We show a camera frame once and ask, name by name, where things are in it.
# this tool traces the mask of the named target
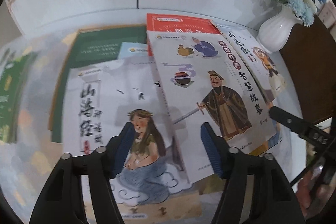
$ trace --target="white flower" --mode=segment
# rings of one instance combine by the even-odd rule
[[[313,11],[314,14],[317,13],[316,5],[312,0],[303,0],[303,2],[309,6],[309,8]]]

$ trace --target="metal screw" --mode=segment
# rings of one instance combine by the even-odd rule
[[[63,159],[63,160],[67,160],[68,158],[70,158],[71,157],[71,154],[70,153],[64,153],[62,156],[61,156],[61,158]]]
[[[105,146],[100,146],[96,149],[97,153],[104,153],[106,151],[106,147]]]
[[[229,152],[231,154],[237,154],[239,152],[239,149],[232,146],[232,147],[229,148]]]
[[[271,153],[266,153],[264,155],[264,157],[265,157],[266,160],[272,160],[272,159],[274,159],[274,156]]]

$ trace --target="long brown hair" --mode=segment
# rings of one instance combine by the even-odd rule
[[[166,147],[163,141],[163,138],[160,134],[160,132],[158,131],[158,129],[156,128],[154,121],[153,121],[153,113],[149,112],[148,110],[143,110],[143,109],[135,109],[132,112],[128,113],[129,116],[129,120],[131,121],[134,116],[137,115],[141,118],[148,118],[148,124],[147,124],[147,128],[146,128],[146,132],[139,144],[139,152],[142,154],[145,152],[145,148],[146,148],[146,143],[147,143],[147,139],[149,138],[150,135],[152,135],[154,137],[156,146],[157,146],[157,151],[159,153],[160,157],[163,157],[166,155]]]

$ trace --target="rooster illustration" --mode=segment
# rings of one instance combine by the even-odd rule
[[[178,46],[177,53],[178,53],[179,55],[182,55],[182,56],[188,56],[188,55],[190,55],[190,54],[194,54],[195,51],[194,51],[192,48],[189,48],[189,47],[184,48],[183,45],[180,44],[180,45]]]

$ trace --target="table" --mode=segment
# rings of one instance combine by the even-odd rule
[[[68,41],[71,41],[64,38],[71,37],[78,28],[93,25],[144,24],[146,13],[197,16],[170,10],[106,10],[45,25],[36,29],[33,34],[19,37],[1,49],[0,56],[8,47],[16,50],[16,56],[24,51],[38,52],[21,98],[17,143],[1,142],[0,149],[2,191],[10,206],[25,223],[29,222],[36,199],[62,154],[62,145],[50,141],[47,126],[54,87],[70,46]],[[218,23],[235,25],[218,18],[211,19]],[[255,30],[248,30],[256,36]],[[286,65],[278,52],[272,54],[271,58],[288,84],[287,89],[278,97],[278,106],[300,117],[300,105]],[[285,128],[282,128],[282,133],[283,141],[273,147],[272,152],[291,180],[305,167],[305,142]],[[210,223],[219,199],[220,193],[202,195],[203,216],[174,223]]]

